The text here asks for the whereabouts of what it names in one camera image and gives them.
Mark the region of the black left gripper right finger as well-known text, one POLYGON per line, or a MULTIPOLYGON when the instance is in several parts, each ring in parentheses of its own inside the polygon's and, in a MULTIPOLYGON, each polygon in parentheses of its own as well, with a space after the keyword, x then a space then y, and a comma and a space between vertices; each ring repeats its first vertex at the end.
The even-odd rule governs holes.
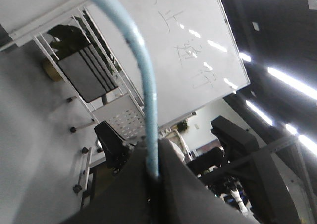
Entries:
POLYGON ((255 224, 207 190, 181 162, 169 140, 158 141, 160 224, 255 224))

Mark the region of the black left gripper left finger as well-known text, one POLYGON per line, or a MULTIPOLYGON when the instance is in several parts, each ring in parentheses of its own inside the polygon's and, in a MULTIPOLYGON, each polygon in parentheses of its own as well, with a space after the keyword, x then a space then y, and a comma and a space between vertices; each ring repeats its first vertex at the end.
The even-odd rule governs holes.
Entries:
POLYGON ((147 148, 138 142, 114 182, 64 224, 149 224, 147 148))

